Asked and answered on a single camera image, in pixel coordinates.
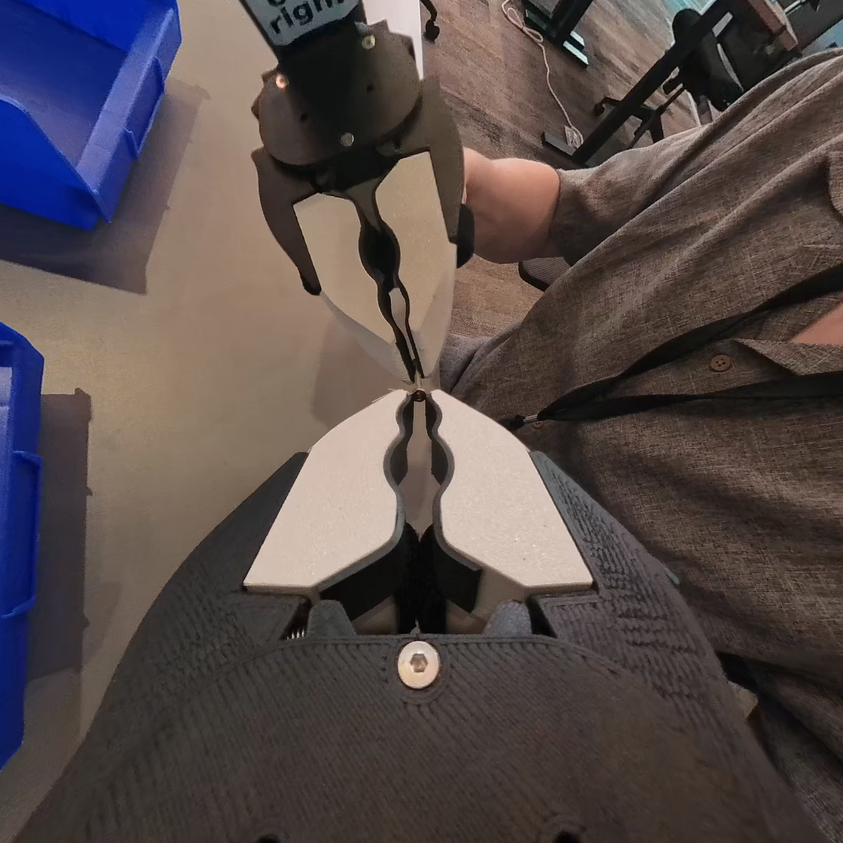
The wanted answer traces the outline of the blue plastic storage bin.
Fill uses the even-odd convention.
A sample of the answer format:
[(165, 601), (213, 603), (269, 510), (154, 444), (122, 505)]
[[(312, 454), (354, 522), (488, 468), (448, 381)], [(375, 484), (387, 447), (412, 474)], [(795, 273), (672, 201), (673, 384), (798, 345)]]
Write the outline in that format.
[(182, 41), (175, 1), (2, 1), (2, 205), (108, 223)]

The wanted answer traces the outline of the grey mesh chair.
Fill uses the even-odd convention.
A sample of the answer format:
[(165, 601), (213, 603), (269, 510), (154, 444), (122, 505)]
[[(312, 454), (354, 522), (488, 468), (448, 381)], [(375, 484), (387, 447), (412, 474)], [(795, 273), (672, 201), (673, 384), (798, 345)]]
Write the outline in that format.
[(563, 258), (553, 257), (521, 261), (518, 269), (522, 281), (540, 292), (545, 292), (568, 272), (570, 266)]

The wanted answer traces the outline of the black office chair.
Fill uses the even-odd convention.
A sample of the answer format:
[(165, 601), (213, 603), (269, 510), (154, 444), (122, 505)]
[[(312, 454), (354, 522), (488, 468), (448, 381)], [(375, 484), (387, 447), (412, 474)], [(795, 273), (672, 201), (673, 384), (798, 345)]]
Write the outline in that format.
[(633, 116), (639, 125), (628, 144), (629, 148), (636, 145), (645, 133), (649, 134), (652, 142), (664, 138), (661, 117), (683, 92), (690, 95), (701, 122), (710, 121), (711, 108), (722, 112), (743, 93), (741, 84), (733, 78), (726, 66), (712, 32), (704, 35), (682, 60), (675, 76), (664, 83), (662, 90), (668, 98), (661, 105), (652, 108), (644, 103), (634, 111)]

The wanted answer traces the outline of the blue storage bin with divider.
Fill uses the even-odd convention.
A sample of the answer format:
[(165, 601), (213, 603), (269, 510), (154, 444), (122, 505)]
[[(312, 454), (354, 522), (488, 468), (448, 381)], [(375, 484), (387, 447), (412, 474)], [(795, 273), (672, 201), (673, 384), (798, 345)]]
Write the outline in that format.
[(28, 614), (35, 602), (44, 358), (1, 325), (1, 766), (25, 732)]

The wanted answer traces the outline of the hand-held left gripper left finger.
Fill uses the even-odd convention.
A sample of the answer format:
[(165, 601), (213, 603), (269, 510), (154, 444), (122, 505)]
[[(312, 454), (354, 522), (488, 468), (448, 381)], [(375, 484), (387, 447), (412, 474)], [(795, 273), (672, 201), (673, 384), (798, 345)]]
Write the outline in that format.
[(250, 591), (347, 592), (397, 547), (405, 507), (407, 392), (396, 389), (309, 449), (244, 580)]

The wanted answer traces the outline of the wooden desk with black legs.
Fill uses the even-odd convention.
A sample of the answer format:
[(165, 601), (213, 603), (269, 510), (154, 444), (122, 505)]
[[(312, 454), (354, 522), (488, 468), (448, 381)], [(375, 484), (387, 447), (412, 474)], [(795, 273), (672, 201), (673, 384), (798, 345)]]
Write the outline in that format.
[[(663, 92), (664, 83), (675, 76), (682, 60), (694, 49), (701, 38), (712, 32), (718, 42), (727, 33), (745, 30), (752, 35), (758, 33), (757, 49), (753, 56), (760, 55), (767, 68), (780, 67), (785, 59), (795, 57), (800, 50), (792, 21), (779, 2), (715, 1), (706, 6), (700, 14), (675, 18), (677, 32), (672, 45), (637, 83), (621, 99), (605, 97), (594, 106), (594, 114), (601, 117), (597, 126), (581, 140), (562, 140), (544, 131), (541, 143), (549, 151), (562, 157), (568, 167), (584, 167), (590, 164), (600, 151), (642, 104), (656, 108), (668, 96)], [(751, 84), (743, 81), (743, 72), (736, 71), (734, 79), (743, 89)]]

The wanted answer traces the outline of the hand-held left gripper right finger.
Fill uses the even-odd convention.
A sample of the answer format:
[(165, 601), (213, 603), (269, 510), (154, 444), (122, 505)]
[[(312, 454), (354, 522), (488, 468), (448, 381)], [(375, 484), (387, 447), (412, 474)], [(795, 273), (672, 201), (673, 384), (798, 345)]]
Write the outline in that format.
[(499, 422), (435, 389), (428, 394), (440, 484), (438, 541), (480, 568), (479, 592), (573, 592), (594, 578), (530, 449)]

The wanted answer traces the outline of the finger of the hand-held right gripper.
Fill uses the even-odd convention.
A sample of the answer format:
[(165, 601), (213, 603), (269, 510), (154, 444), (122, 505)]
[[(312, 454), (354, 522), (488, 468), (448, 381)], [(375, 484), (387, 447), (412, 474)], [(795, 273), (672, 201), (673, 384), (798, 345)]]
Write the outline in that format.
[(413, 383), (414, 366), (401, 354), (376, 281), (363, 266), (362, 223), (352, 201), (317, 193), (296, 203), (293, 213), (329, 310), (371, 358), (400, 381)]
[(385, 290), (383, 270), (378, 301), (405, 361), (425, 380), (435, 373), (450, 331), (457, 271), (429, 153), (395, 163), (374, 200), (396, 253), (392, 288)]

